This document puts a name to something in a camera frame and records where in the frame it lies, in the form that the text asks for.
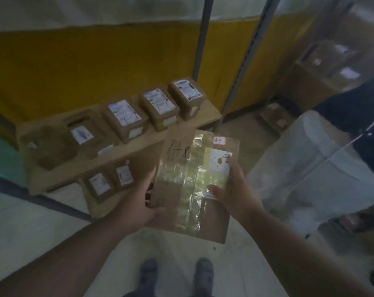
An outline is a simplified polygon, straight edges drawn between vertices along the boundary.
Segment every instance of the plastic-wrapped package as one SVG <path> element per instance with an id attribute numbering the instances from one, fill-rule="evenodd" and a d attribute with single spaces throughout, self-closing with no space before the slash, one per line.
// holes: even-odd
<path id="1" fill-rule="evenodd" d="M 374 204 L 374 173 L 350 141 L 317 112 L 307 111 L 264 153 L 247 180 L 266 210 L 305 236 L 323 222 Z"/>
<path id="2" fill-rule="evenodd" d="M 237 140 L 202 130 L 170 129 L 150 199 L 151 206 L 167 210 L 150 226 L 224 243 L 229 214 L 207 185 L 227 189 L 226 158 L 238 158 L 238 152 Z"/>

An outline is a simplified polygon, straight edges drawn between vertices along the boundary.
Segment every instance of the yellow wall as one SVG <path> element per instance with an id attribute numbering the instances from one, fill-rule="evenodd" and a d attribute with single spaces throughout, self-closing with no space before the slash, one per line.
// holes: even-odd
<path id="1" fill-rule="evenodd" d="M 231 110 L 265 98 L 312 17 L 277 16 Z M 258 19 L 210 22 L 199 83 L 221 109 Z M 199 24 L 162 22 L 0 33 L 0 113 L 26 121 L 192 73 Z"/>

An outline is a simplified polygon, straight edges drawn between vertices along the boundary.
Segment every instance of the concrete floor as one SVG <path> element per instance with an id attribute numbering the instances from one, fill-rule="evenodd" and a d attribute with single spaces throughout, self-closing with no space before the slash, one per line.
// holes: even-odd
<path id="1" fill-rule="evenodd" d="M 220 134 L 240 141 L 239 162 L 245 173 L 277 140 L 253 114 L 223 124 Z M 77 184 L 51 197 L 88 212 Z M 0 194 L 0 280 L 87 224 Z M 133 290 L 139 265 L 150 257 L 160 263 L 156 295 L 189 296 L 194 265 L 202 256 L 214 263 L 214 296 L 287 296 L 257 245 L 234 219 L 225 245 L 153 229 L 128 236 L 112 252 L 86 296 L 122 296 Z"/>

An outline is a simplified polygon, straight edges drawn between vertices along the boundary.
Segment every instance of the person's right hand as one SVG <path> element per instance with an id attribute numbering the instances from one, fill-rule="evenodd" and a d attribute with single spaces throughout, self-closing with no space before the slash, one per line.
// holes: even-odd
<path id="1" fill-rule="evenodd" d="M 241 222 L 245 216 L 264 211 L 264 208 L 261 200 L 247 183 L 238 162 L 232 156 L 228 157 L 227 162 L 231 166 L 231 191 L 227 193 L 212 184 L 208 185 L 208 190 L 236 220 Z"/>

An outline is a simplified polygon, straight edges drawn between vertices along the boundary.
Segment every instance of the foot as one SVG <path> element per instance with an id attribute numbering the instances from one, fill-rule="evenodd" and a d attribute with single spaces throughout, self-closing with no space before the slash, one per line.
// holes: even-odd
<path id="1" fill-rule="evenodd" d="M 155 259 L 148 259 L 140 266 L 138 292 L 145 296 L 154 296 L 155 283 L 158 279 L 158 263 Z"/>
<path id="2" fill-rule="evenodd" d="M 194 296 L 212 296 L 214 280 L 213 264 L 206 258 L 198 260 L 194 275 Z"/>

